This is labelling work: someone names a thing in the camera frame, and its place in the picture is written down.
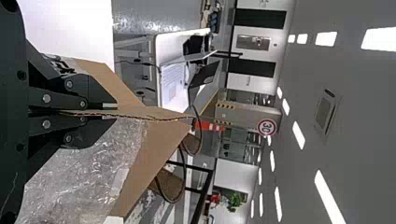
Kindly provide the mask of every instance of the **screw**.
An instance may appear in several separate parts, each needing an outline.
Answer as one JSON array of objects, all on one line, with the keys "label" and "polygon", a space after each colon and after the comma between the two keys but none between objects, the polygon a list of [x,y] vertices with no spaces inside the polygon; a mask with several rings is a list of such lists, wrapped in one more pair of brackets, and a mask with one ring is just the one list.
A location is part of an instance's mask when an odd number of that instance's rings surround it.
[{"label": "screw", "polygon": [[43,128],[44,129],[49,129],[50,128],[50,121],[49,120],[44,120],[43,122]]},{"label": "screw", "polygon": [[81,103],[79,103],[79,105],[84,108],[87,104],[84,101],[81,101]]},{"label": "screw", "polygon": [[67,81],[66,82],[66,87],[69,88],[69,89],[72,89],[73,88],[73,82],[72,81]]},{"label": "screw", "polygon": [[21,152],[25,149],[25,145],[24,144],[18,144],[17,145],[17,151]]},{"label": "screw", "polygon": [[72,140],[73,140],[73,138],[72,138],[72,135],[70,135],[70,134],[68,134],[68,135],[64,138],[64,141],[65,141],[66,143],[71,143]]},{"label": "screw", "polygon": [[43,102],[44,102],[45,104],[48,104],[48,103],[50,102],[50,95],[45,94],[45,95],[43,96]]},{"label": "screw", "polygon": [[26,80],[26,78],[27,78],[26,73],[23,72],[23,71],[18,71],[17,77],[18,77],[20,80]]}]

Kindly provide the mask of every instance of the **computer monitor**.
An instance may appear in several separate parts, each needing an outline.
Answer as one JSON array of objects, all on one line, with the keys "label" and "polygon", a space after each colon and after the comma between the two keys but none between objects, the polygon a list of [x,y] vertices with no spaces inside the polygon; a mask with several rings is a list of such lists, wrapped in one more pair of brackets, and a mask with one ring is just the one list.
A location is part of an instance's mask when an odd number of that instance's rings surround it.
[{"label": "computer monitor", "polygon": [[216,72],[218,71],[219,68],[219,63],[211,63],[199,71],[198,74],[195,74],[195,76],[192,78],[192,81],[189,85],[189,89],[196,88],[205,84],[209,84],[213,82],[216,76]]},{"label": "computer monitor", "polygon": [[169,62],[163,63],[163,64],[161,64],[161,66],[174,64],[174,63],[189,63],[189,62],[204,60],[204,59],[209,58],[211,55],[215,54],[216,52],[218,52],[218,51],[212,50],[212,51],[201,52],[201,53],[187,54],[187,55],[175,58]]}]

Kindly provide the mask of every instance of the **cable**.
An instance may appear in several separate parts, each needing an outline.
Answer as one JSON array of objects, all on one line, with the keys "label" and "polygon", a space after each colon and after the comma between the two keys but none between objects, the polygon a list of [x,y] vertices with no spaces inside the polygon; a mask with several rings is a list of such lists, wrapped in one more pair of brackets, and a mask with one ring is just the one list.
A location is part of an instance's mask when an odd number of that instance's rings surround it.
[{"label": "cable", "polygon": [[195,117],[198,120],[198,124],[199,124],[199,133],[200,133],[200,137],[199,137],[199,145],[198,148],[195,150],[195,152],[191,152],[189,148],[186,147],[186,144],[184,143],[184,140],[181,141],[181,145],[183,146],[183,149],[187,152],[187,154],[189,154],[190,156],[194,157],[196,155],[198,155],[201,151],[202,151],[202,143],[204,140],[204,134],[202,132],[202,122],[201,122],[201,118],[199,116],[199,113],[197,111],[197,108],[195,107],[195,105],[191,102],[191,93],[190,90],[187,90],[187,94],[188,94],[188,98],[189,98],[189,105],[190,108],[192,108],[192,110],[195,113]]},{"label": "cable", "polygon": [[160,192],[161,196],[163,197],[164,200],[166,200],[168,203],[178,203],[186,189],[186,179],[187,179],[187,165],[186,165],[186,159],[184,158],[183,151],[181,150],[180,147],[178,147],[178,150],[180,152],[181,160],[183,161],[183,183],[181,185],[181,190],[176,196],[175,199],[170,199],[166,194],[163,192],[163,187],[161,186],[160,179],[158,176],[155,176],[155,184],[157,185],[158,191]]},{"label": "cable", "polygon": [[128,63],[128,64],[141,64],[141,65],[145,65],[145,66],[153,66],[156,67],[158,69],[158,72],[161,74],[161,68],[159,66],[157,66],[156,64],[153,63],[141,63],[140,59],[135,59],[133,63],[129,62],[129,61],[119,61],[119,62],[114,62],[114,63]]}]

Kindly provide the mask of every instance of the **white wall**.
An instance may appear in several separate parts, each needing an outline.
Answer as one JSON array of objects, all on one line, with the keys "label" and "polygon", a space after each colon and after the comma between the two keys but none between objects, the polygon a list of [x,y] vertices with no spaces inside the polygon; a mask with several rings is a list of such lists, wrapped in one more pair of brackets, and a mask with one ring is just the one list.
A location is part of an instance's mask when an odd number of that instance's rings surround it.
[{"label": "white wall", "polygon": [[259,167],[239,162],[218,159],[216,168],[215,186],[234,189],[248,194],[247,203],[230,213],[226,207],[218,206],[210,210],[216,223],[245,224],[250,212],[250,201],[253,196]]},{"label": "white wall", "polygon": [[105,63],[114,71],[110,0],[18,0],[26,38],[42,53]]},{"label": "white wall", "polygon": [[[259,3],[257,0],[240,1],[238,7],[252,8],[252,9],[271,9],[271,10],[285,10],[287,11],[285,27],[283,30],[279,29],[265,29],[256,27],[235,26],[233,31],[232,51],[242,52],[244,55],[241,59],[266,61],[276,63],[276,70],[273,78],[269,77],[254,77],[250,76],[251,80],[247,85],[247,76],[238,75],[234,73],[229,74],[227,88],[240,91],[253,91],[269,95],[276,94],[276,87],[281,73],[283,58],[287,46],[287,40],[291,25],[292,14],[294,11],[295,0],[283,0],[281,3],[273,3],[268,7],[254,7]],[[236,47],[236,40],[238,35],[258,35],[271,37],[271,44],[268,51],[252,50],[252,49],[238,49]]]}]

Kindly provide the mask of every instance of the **ceiling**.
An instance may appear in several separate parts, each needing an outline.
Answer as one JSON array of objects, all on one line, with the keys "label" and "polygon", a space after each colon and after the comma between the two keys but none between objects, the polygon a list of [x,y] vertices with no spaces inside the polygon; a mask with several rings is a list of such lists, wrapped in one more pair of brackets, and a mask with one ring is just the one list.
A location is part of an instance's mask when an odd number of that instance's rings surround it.
[{"label": "ceiling", "polygon": [[[396,26],[396,1],[297,0],[290,33],[309,34],[306,45],[289,44],[279,87],[290,105],[274,138],[276,170],[264,150],[264,218],[277,223],[279,187],[282,224],[331,223],[314,179],[320,169],[346,223],[390,223],[396,201],[396,53],[361,49],[369,28]],[[318,32],[338,32],[333,48],[315,45]],[[319,94],[342,97],[328,140],[314,129]],[[276,107],[281,108],[277,100]],[[297,121],[306,139],[300,150],[292,132]],[[258,204],[255,217],[258,216]]]}]

